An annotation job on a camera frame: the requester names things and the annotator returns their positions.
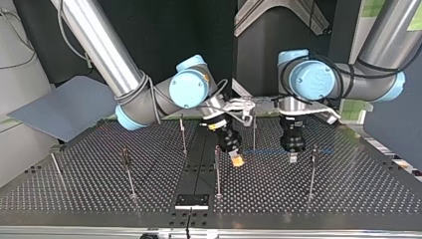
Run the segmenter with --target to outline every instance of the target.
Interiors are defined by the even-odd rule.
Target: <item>gray panel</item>
[[[400,155],[414,167],[422,169],[422,57],[413,63],[406,74],[403,93],[387,103],[373,104],[372,113],[366,115],[364,130]]]
[[[108,86],[77,76],[8,116],[70,141],[99,119],[111,116],[115,106],[114,95]]]

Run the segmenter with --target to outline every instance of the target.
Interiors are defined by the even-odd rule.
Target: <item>small orange object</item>
[[[240,167],[245,163],[245,161],[243,160],[243,157],[241,155],[236,155],[232,157],[232,163],[233,166]]]

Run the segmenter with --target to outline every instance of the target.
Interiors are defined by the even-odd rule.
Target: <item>perforated metal table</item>
[[[178,120],[137,131],[107,121],[56,154],[63,176],[47,158],[0,189],[0,232],[14,226],[422,230],[422,184],[346,126],[308,119],[308,148],[320,148],[313,197],[311,150],[288,163],[278,118],[258,119],[255,150],[252,128],[235,127],[246,163],[232,167],[220,154],[220,199],[214,196],[216,136],[198,121],[185,121],[187,156]],[[135,200],[120,163],[124,146],[133,158]],[[175,210],[179,194],[209,195],[209,209]]]

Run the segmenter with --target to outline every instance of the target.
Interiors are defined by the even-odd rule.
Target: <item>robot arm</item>
[[[405,70],[419,55],[407,61],[409,54],[421,44],[422,31],[411,23],[421,0],[384,3],[359,55],[353,65],[335,64],[308,50],[282,52],[279,55],[279,92],[281,145],[295,161],[305,150],[302,136],[304,119],[309,114],[324,113],[332,119],[339,115],[318,103],[324,98],[387,102],[397,98],[405,83]]]
[[[112,28],[97,0],[52,0],[63,11],[63,18],[115,94],[117,119],[135,130],[176,113],[198,108],[208,127],[219,135],[223,151],[238,158],[241,144],[227,112],[243,112],[244,125],[250,125],[250,110],[245,100],[225,102],[201,56],[177,65],[177,74],[154,86],[139,70]]]

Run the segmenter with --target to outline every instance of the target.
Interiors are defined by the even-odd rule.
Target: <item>silver tube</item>
[[[281,104],[281,109],[287,112],[302,111],[305,109],[305,107],[306,107],[305,103],[300,102],[293,97],[284,98]]]
[[[408,31],[420,3],[421,0],[385,1],[358,58],[382,68],[403,66],[422,36],[422,31]]]
[[[117,97],[142,83],[143,73],[130,57],[97,0],[63,1],[64,19]]]

